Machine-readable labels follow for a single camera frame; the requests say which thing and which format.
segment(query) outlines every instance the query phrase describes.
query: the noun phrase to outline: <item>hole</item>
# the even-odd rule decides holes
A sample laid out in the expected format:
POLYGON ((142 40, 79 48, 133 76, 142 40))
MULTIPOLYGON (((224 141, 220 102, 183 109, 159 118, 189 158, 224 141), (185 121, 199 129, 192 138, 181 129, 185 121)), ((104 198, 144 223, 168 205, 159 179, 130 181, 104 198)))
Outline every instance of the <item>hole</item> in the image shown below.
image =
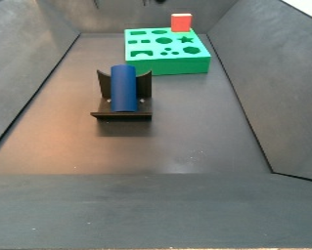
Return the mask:
POLYGON ((153 30, 152 33, 153 33, 153 34, 157 34, 157 35, 161 35, 161 34, 167 34, 168 31, 167 31, 167 30, 159 29, 159 30, 153 30))
POLYGON ((147 31, 132 31, 130 35, 147 35, 147 31))
POLYGON ((136 57, 138 54, 147 54, 148 56, 153 56, 153 51, 132 51, 130 56, 136 57))
POLYGON ((161 37, 156 41, 157 43, 161 43, 161 44, 169 44, 173 42, 172 38, 168 38, 168 37, 161 37))
POLYGON ((201 50, 200 50, 199 48, 196 48, 196 47, 185 47, 185 48, 183 48, 183 50, 184 50, 187 53, 189 53, 189 54, 197 54, 197 53, 201 52, 201 50))
POLYGON ((184 37, 180 38, 179 40, 181 40, 183 43, 192 43, 192 39, 193 39, 193 38, 188 38, 187 36, 184 36, 184 37))

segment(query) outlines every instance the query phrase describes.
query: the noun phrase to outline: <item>foam block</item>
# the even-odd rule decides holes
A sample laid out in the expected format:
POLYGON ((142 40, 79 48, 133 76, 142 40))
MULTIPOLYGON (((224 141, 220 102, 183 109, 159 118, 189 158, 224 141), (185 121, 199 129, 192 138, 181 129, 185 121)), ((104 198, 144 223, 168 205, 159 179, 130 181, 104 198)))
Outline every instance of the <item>foam block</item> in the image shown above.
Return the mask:
POLYGON ((132 65, 112 67, 112 111, 137 111, 136 68, 132 65))
POLYGON ((169 27, 126 29, 126 62, 137 74, 207 73, 211 54, 193 30, 173 32, 169 27))
POLYGON ((172 14, 172 31, 189 32, 192 24, 192 14, 172 14))

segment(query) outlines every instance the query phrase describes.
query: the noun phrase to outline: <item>bin floor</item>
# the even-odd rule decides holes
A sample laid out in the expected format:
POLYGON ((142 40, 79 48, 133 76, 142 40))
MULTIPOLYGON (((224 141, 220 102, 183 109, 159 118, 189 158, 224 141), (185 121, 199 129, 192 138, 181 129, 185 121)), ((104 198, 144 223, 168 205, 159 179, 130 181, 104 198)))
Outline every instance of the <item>bin floor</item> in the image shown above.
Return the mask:
POLYGON ((214 55, 102 122, 122 34, 85 34, 0 143, 0 248, 312 247, 312 183, 274 175, 214 55))

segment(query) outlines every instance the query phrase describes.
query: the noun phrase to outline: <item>circular hole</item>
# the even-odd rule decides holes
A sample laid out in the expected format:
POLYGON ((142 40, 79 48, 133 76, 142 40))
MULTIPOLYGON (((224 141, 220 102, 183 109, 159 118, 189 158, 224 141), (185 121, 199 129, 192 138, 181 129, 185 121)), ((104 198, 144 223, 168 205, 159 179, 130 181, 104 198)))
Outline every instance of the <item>circular hole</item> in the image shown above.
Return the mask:
POLYGON ((157 43, 161 43, 161 44, 169 44, 173 42, 172 38, 168 38, 168 37, 161 37, 156 41, 157 43))
POLYGON ((167 30, 159 29, 159 30, 153 30, 152 33, 153 33, 153 34, 157 34, 157 35, 161 35, 161 34, 167 34, 168 31, 167 31, 167 30))
POLYGON ((200 52, 201 52, 201 50, 199 49, 199 48, 196 48, 196 47, 185 47, 185 48, 183 48, 183 50, 187 52, 187 53, 189 53, 189 54, 199 54, 200 52))

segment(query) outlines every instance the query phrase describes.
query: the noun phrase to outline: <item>dark gray surface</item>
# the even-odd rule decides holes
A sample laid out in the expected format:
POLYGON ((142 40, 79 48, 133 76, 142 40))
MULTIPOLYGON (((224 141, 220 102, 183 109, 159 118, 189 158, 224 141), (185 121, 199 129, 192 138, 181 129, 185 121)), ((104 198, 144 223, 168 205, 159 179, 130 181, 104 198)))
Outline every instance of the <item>dark gray surface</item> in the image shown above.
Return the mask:
POLYGON ((122 60, 121 34, 84 35, 0 145, 0 249, 312 247, 312 183, 268 172, 218 58, 155 77, 151 123, 101 124, 122 60))
POLYGON ((126 28, 171 26, 172 13, 193 14, 193 29, 207 33, 238 0, 49 0, 81 32, 124 32, 126 28))
POLYGON ((0 1, 0 136, 77 37, 45 1, 0 1))
POLYGON ((312 183, 270 174, 0 176, 0 249, 312 248, 312 183))
POLYGON ((153 77, 152 121, 90 116, 97 69, 124 62, 124 34, 78 39, 2 143, 0 174, 268 173, 218 57, 208 74, 153 77))
POLYGON ((275 172, 312 179, 312 19, 240 0, 208 35, 275 172))

